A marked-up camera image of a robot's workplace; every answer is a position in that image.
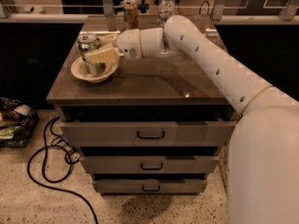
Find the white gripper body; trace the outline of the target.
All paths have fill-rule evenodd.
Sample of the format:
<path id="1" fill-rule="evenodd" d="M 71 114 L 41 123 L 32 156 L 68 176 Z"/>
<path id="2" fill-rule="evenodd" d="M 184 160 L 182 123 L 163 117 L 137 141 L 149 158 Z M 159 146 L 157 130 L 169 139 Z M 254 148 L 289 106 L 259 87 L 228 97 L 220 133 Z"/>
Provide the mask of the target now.
<path id="1" fill-rule="evenodd" d="M 138 61 L 143 58 L 141 51 L 140 30 L 126 30 L 117 38 L 117 48 L 126 61 Z"/>

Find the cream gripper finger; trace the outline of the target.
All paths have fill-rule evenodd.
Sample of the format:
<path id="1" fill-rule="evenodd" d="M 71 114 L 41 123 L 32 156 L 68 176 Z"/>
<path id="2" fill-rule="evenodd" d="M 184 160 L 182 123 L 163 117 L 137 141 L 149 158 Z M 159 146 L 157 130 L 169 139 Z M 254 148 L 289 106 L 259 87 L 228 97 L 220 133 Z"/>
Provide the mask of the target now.
<path id="1" fill-rule="evenodd" d="M 117 34 L 99 36 L 102 46 L 111 44 L 113 47 L 116 47 L 117 46 L 117 38 L 118 38 Z"/>
<path id="2" fill-rule="evenodd" d="M 106 44 L 100 49 L 87 52 L 84 57 L 89 63 L 117 63 L 124 54 L 119 48 Z"/>

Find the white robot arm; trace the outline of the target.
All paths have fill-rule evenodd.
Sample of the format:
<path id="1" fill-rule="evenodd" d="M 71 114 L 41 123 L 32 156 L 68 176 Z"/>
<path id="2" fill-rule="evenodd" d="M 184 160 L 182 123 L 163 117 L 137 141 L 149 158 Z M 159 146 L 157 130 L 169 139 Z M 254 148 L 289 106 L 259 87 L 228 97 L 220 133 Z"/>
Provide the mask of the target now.
<path id="1" fill-rule="evenodd" d="M 240 117 L 229 142 L 229 224 L 299 224 L 299 104 L 209 41 L 187 18 L 105 35 L 128 57 L 193 58 Z"/>

